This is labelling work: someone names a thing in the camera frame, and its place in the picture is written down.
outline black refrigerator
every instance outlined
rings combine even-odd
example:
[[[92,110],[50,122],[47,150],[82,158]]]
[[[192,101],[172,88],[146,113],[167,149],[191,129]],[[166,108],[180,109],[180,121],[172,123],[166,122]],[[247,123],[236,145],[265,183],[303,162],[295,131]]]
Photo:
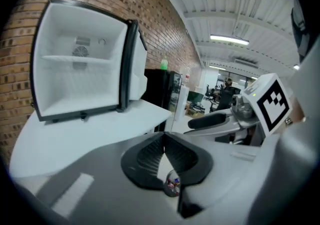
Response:
[[[163,69],[146,69],[144,75],[148,78],[146,91],[142,99],[172,112],[172,116],[155,127],[155,132],[170,132],[174,123],[180,88],[181,75],[174,71]]]

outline ceiling light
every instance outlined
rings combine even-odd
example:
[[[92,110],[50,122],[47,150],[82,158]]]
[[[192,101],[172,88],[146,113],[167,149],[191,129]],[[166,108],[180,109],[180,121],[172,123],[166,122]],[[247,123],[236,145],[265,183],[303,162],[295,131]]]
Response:
[[[225,71],[226,69],[223,68],[223,67],[215,67],[215,66],[209,66],[210,68],[214,68],[214,69],[217,69],[217,70],[221,70],[221,71]]]
[[[224,36],[224,35],[211,35],[210,36],[211,40],[218,40],[218,41],[227,41],[227,42],[232,42],[232,43],[237,43],[241,45],[249,45],[248,40],[244,40],[239,37],[233,37],[233,36]]]

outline monitor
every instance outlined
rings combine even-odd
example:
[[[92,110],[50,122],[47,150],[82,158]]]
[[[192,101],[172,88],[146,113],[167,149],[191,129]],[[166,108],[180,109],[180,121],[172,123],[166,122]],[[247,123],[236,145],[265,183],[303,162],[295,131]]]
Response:
[[[204,95],[202,93],[189,91],[187,101],[192,103],[200,103],[203,98],[204,98]]]

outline bottle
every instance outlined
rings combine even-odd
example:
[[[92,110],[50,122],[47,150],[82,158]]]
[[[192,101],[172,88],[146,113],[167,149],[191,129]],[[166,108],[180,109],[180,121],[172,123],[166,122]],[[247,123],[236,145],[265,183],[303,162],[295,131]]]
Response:
[[[163,59],[161,61],[161,69],[165,71],[168,69],[168,60],[166,56],[163,56]]]

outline white table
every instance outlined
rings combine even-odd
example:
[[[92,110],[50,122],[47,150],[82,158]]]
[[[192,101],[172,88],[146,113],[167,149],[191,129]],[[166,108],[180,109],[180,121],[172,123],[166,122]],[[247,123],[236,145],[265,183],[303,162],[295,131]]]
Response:
[[[123,112],[40,122],[33,112],[13,149],[9,172],[13,179],[55,174],[89,151],[143,135],[169,118],[171,112],[144,100]]]

